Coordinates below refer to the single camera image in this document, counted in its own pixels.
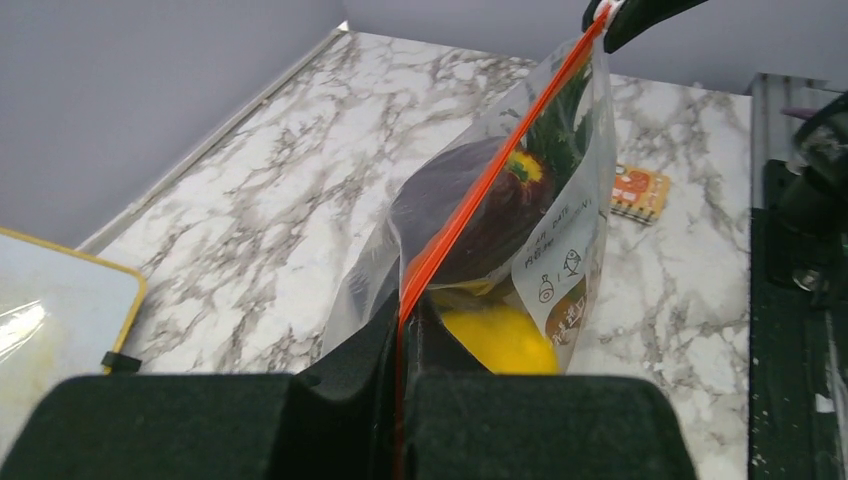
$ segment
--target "white marble surface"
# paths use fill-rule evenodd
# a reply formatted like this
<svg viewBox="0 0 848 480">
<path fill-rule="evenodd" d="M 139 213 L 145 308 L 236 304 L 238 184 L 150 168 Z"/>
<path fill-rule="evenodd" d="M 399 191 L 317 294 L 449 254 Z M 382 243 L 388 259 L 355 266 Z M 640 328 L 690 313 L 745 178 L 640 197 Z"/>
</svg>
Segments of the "white marble surface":
<svg viewBox="0 0 848 480">
<path fill-rule="evenodd" d="M 532 64 L 342 37 L 165 190 L 102 256 L 150 292 L 144 371 L 298 371 L 381 208 Z M 572 371 L 648 378 L 704 480 L 746 477 L 746 97 L 615 77 L 620 161 L 672 179 L 653 227 L 611 221 Z"/>
</svg>

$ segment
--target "yellow bell pepper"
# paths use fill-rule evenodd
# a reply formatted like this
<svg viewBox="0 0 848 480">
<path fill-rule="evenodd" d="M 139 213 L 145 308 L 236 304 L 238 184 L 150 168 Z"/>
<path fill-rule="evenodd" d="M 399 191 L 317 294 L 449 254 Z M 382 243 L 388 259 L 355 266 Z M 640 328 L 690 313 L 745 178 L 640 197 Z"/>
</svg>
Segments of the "yellow bell pepper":
<svg viewBox="0 0 848 480">
<path fill-rule="evenodd" d="M 526 313 L 498 305 L 442 313 L 445 327 L 493 373 L 559 373 L 556 351 Z"/>
</svg>

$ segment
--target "black clamp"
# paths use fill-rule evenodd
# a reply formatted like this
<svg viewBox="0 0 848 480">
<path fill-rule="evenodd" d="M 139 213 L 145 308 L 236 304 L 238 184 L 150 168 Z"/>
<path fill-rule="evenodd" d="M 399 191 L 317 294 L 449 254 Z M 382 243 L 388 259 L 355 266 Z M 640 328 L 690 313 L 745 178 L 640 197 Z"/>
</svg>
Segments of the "black clamp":
<svg viewBox="0 0 848 480">
<path fill-rule="evenodd" d="M 119 352 L 106 352 L 100 364 L 111 369 L 111 373 L 138 373 L 141 360 Z"/>
</svg>

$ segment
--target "gray wall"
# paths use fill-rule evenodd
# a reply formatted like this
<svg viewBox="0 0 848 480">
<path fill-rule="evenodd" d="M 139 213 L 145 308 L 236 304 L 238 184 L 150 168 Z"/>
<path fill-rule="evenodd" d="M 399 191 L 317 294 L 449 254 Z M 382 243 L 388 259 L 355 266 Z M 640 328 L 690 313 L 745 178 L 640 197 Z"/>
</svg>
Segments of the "gray wall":
<svg viewBox="0 0 848 480">
<path fill-rule="evenodd" d="M 541 59 L 580 34 L 588 0 L 344 0 L 350 27 Z M 743 92 L 766 71 L 848 79 L 848 1 L 710 0 L 649 30 L 616 73 Z"/>
<path fill-rule="evenodd" d="M 343 19 L 340 0 L 0 1 L 0 225 L 78 245 Z"/>
</svg>

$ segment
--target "yellow-rimmed tray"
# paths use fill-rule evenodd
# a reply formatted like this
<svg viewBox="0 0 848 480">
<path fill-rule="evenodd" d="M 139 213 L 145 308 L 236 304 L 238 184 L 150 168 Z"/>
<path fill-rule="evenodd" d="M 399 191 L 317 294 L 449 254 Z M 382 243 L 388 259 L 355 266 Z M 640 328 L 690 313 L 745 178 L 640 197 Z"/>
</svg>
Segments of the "yellow-rimmed tray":
<svg viewBox="0 0 848 480">
<path fill-rule="evenodd" d="M 0 228 L 0 463 L 41 398 L 107 372 L 146 291 L 135 270 Z"/>
</svg>

